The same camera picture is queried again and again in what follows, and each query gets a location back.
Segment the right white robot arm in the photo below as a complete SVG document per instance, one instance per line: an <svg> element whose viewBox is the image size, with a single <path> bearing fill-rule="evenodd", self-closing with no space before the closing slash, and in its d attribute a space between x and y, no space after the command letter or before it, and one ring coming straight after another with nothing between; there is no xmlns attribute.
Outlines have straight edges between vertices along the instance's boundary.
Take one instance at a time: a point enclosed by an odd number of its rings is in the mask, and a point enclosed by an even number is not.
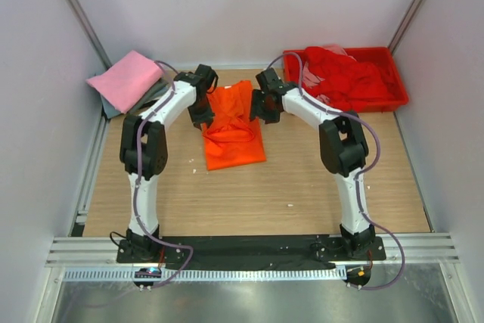
<svg viewBox="0 0 484 323"><path fill-rule="evenodd" d="M375 240L365 195L369 149L361 119L357 113L344 113L323 104L292 82L283 82L272 68L257 74L256 81L259 88L252 91L251 120L277 123L287 112L318 132L321 162L334 176L340 196L340 248L347 258L360 258Z"/></svg>

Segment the orange t-shirt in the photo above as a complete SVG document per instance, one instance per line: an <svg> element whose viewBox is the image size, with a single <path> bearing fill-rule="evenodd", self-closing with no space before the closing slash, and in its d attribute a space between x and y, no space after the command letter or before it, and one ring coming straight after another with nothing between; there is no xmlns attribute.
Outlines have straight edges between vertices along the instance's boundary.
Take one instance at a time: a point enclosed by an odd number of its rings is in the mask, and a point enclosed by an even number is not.
<svg viewBox="0 0 484 323"><path fill-rule="evenodd" d="M250 119L252 91L251 81L241 80L208 95L215 114L212 124L202 127L209 171L266 161L259 121Z"/></svg>

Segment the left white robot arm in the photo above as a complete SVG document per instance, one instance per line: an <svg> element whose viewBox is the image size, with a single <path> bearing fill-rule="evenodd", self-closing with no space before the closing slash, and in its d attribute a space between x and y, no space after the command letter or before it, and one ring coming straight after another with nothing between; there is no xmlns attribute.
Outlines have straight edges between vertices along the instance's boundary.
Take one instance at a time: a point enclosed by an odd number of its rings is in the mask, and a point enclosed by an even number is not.
<svg viewBox="0 0 484 323"><path fill-rule="evenodd" d="M153 262L160 255L157 186L168 161L166 132L185 110L194 127L211 126L215 114L208 95L218 79L215 70L204 64L194 72L179 73L152 107L124 119L119 158L129 177L132 214L118 244L117 262Z"/></svg>

